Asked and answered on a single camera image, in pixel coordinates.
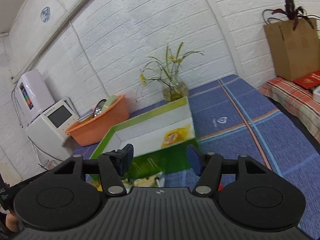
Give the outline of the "person's left hand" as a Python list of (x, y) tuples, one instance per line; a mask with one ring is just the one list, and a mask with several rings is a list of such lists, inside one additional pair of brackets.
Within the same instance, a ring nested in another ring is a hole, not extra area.
[(19, 232), (19, 227), (18, 227), (19, 219), (16, 216), (15, 212), (9, 212), (6, 215), (5, 219), (5, 226), (14, 233)]

